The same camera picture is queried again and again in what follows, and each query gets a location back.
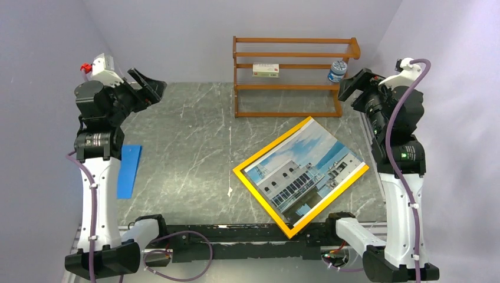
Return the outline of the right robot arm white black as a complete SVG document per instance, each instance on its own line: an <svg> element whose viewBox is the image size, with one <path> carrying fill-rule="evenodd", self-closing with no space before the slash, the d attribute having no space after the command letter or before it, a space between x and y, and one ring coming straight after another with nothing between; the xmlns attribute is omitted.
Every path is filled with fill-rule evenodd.
<svg viewBox="0 0 500 283"><path fill-rule="evenodd" d="M364 114L371 131L371 153L386 198L387 234L379 239L352 213L339 212L328 217L324 237L333 245L349 244L361 256L371 282L424 282L440 277L423 241L426 157L415 136L424 114L423 94L416 87L426 73L420 61L411 60L389 77L365 68L340 81L339 100L360 92L352 108Z"/></svg>

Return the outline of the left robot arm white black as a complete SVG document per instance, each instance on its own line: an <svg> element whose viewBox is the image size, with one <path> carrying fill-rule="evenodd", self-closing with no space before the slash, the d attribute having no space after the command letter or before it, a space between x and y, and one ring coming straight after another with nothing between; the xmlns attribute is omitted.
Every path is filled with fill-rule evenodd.
<svg viewBox="0 0 500 283"><path fill-rule="evenodd" d="M78 85L75 103L80 123L74 150L68 159L81 172L83 207L81 233L75 253L67 255L67 271L91 282L133 274L143 264L143 250L163 247L169 239L162 215L137 218L120 233L117 220L117 185L122 161L122 123L161 101L166 82L146 77L134 68L125 78L93 79Z"/></svg>

